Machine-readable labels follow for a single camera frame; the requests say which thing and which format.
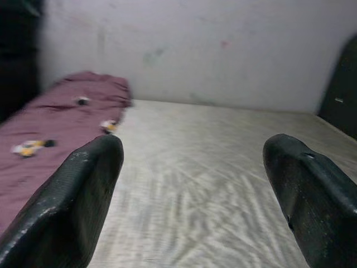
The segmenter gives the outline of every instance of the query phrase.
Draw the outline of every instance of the fabric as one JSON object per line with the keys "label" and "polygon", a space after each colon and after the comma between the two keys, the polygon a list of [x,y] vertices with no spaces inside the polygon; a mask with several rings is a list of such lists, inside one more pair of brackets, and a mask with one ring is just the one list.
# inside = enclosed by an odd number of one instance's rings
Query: fabric
{"label": "fabric", "polygon": [[[90,99],[80,106],[76,99]],[[108,75],[79,73],[59,81],[0,128],[0,233],[35,190],[74,149],[103,134],[100,123],[119,121],[130,106],[127,81]],[[28,140],[54,140],[56,146],[24,159],[12,147]]]}
{"label": "fabric", "polygon": [[277,133],[357,182],[357,143],[316,116],[136,100],[89,268],[307,268],[263,166]]}

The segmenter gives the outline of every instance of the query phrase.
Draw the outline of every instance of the mattress fabric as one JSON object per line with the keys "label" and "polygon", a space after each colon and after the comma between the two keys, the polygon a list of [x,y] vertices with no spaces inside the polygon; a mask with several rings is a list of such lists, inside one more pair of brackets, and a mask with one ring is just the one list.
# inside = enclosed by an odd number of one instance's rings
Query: mattress fabric
{"label": "mattress fabric", "polygon": [[307,268],[262,151],[295,136],[356,182],[357,145],[309,114],[137,100],[126,160],[89,268]]}
{"label": "mattress fabric", "polygon": [[[79,105],[79,97],[89,99]],[[103,134],[100,123],[119,121],[130,94],[127,81],[89,72],[66,77],[0,128],[0,234],[36,189],[73,150]],[[28,140],[55,140],[31,158],[12,153]]]}

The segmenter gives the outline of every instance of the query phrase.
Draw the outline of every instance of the white wall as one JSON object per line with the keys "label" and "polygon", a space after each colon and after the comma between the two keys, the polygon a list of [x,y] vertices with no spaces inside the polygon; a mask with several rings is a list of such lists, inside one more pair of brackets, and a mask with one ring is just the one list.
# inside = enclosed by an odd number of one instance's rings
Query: white wall
{"label": "white wall", "polygon": [[134,97],[314,112],[356,0],[47,0],[44,85],[74,71]]}

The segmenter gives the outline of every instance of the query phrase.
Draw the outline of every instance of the white mattress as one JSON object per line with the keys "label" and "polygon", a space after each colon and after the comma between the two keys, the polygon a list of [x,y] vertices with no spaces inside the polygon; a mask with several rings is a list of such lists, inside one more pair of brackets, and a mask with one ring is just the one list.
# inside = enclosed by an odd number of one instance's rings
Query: white mattress
{"label": "white mattress", "polygon": [[357,178],[356,143],[315,116],[135,101],[89,267],[308,267],[264,172],[277,133]]}

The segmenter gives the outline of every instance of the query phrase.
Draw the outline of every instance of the maroon blanket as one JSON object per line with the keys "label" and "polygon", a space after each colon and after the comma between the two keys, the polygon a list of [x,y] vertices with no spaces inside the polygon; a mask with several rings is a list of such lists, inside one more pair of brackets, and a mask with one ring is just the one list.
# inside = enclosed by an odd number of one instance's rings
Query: maroon blanket
{"label": "maroon blanket", "polygon": [[[80,106],[77,97],[89,98]],[[0,234],[36,189],[82,145],[103,134],[105,120],[119,121],[130,106],[127,81],[79,73],[58,82],[0,127]],[[31,158],[11,152],[27,140],[55,140]]]}

